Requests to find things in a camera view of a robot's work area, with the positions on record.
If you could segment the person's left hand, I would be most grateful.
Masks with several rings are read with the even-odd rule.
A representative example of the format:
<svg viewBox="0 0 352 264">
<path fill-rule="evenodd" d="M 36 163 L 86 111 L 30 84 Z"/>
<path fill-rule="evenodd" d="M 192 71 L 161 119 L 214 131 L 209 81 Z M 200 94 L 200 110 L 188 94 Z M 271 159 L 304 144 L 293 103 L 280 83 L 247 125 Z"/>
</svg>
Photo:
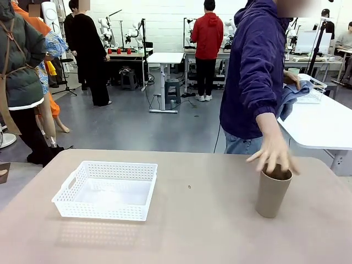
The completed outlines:
<svg viewBox="0 0 352 264">
<path fill-rule="evenodd" d="M 284 75 L 284 79 L 283 79 L 284 84 L 286 84 L 286 85 L 295 84 L 297 90 L 301 89 L 300 88 L 300 78 L 298 75 L 293 74 L 287 70 L 283 71 L 283 75 Z"/>
</svg>

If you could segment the person's right hand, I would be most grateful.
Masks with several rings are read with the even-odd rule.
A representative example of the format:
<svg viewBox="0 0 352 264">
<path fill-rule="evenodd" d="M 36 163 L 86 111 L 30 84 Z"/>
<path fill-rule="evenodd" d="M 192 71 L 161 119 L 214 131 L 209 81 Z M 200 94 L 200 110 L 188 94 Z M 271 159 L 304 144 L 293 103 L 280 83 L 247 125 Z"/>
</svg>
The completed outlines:
<svg viewBox="0 0 352 264">
<path fill-rule="evenodd" d="M 250 156 L 248 163 L 258 160 L 256 170 L 265 170 L 273 173 L 277 165 L 280 165 L 282 172 L 291 171 L 292 174 L 299 175 L 299 168 L 295 164 L 290 154 L 288 145 L 281 132 L 265 134 L 259 151 Z"/>
</svg>

